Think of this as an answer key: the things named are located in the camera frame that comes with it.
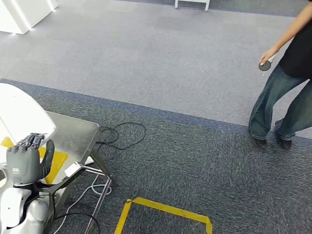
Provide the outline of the person's hand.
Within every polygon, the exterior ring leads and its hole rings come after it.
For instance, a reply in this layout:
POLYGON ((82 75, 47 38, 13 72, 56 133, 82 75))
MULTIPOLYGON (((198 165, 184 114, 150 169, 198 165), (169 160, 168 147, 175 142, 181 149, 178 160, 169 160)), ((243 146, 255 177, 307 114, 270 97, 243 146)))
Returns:
POLYGON ((263 65, 267 60, 277 53, 279 50, 280 50, 280 47, 278 46, 276 46, 276 45, 271 46, 270 49, 264 52, 262 55, 260 56, 259 64, 263 65))

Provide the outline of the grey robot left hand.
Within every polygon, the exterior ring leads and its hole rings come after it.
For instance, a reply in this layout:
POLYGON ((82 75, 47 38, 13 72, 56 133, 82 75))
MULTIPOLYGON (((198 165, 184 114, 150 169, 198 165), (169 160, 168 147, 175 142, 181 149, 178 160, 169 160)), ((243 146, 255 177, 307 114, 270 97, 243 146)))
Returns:
POLYGON ((48 176, 51 172, 55 146, 53 140, 48 140, 42 161, 40 161, 39 148, 44 139, 44 134, 31 133, 8 148, 8 178, 15 186, 26 186, 48 176))

